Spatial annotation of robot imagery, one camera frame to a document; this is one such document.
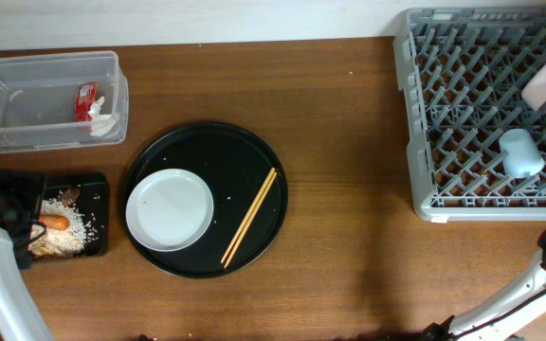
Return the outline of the white plate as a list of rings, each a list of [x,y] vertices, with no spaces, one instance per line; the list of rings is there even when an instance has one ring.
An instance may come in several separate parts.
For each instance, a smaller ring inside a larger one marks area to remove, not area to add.
[[[201,177],[188,170],[167,169],[148,175],[132,189],[125,220],[140,245],[175,252],[201,239],[213,213],[213,196]]]

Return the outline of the red snack wrapper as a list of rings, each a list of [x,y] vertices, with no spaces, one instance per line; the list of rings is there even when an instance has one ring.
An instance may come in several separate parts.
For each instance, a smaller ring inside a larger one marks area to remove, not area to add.
[[[77,122],[92,120],[89,111],[96,101],[97,89],[98,84],[96,82],[86,83],[79,88],[75,100],[75,120]]]

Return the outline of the light blue cup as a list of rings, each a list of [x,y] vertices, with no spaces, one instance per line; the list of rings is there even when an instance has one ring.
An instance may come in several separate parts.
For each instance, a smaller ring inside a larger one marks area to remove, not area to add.
[[[514,178],[536,175],[544,168],[544,159],[534,139],[524,129],[503,133],[499,139],[500,150],[506,153],[502,160],[504,172]]]

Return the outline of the pile of rice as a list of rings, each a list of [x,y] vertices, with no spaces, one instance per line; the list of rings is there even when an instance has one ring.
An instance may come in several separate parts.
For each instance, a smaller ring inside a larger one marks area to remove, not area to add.
[[[79,256],[99,241],[96,215],[93,212],[82,212],[77,204],[64,206],[59,199],[44,200],[41,215],[65,216],[71,226],[65,231],[58,231],[34,225],[30,238],[36,241],[28,246],[28,251],[36,259]]]

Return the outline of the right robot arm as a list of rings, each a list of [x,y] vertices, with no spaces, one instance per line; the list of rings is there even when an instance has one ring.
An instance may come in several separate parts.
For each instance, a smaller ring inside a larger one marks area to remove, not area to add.
[[[522,97],[534,110],[546,102],[546,65],[526,85]],[[429,325],[420,340],[505,340],[546,313],[546,229],[528,267],[484,303],[441,324]]]

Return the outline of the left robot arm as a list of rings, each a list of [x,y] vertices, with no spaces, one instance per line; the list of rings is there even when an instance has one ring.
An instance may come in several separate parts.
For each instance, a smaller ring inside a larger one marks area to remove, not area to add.
[[[29,245],[46,233],[45,190],[40,173],[0,168],[0,340],[53,338],[21,276],[33,262]]]

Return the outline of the brown food scrap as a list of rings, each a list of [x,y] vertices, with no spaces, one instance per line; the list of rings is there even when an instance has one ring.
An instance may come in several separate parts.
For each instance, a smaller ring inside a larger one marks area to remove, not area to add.
[[[60,195],[60,201],[64,206],[74,206],[81,195],[79,188],[68,188]]]

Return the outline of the white tissue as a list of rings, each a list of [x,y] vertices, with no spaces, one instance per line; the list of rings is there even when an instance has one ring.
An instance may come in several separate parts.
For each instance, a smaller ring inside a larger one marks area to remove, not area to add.
[[[91,119],[90,135],[94,137],[112,138],[118,134],[119,113],[103,114],[101,112],[105,96],[96,99],[88,110]]]

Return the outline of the white bowl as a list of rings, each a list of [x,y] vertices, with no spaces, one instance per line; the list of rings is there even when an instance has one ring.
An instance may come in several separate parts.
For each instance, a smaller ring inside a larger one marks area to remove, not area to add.
[[[521,92],[522,99],[537,111],[546,103],[546,63],[536,72]]]

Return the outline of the orange carrot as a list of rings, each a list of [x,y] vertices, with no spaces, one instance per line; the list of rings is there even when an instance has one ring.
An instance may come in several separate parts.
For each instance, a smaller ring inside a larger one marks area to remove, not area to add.
[[[39,221],[43,223],[46,228],[58,231],[65,231],[71,226],[70,221],[65,216],[61,215],[41,215]]]

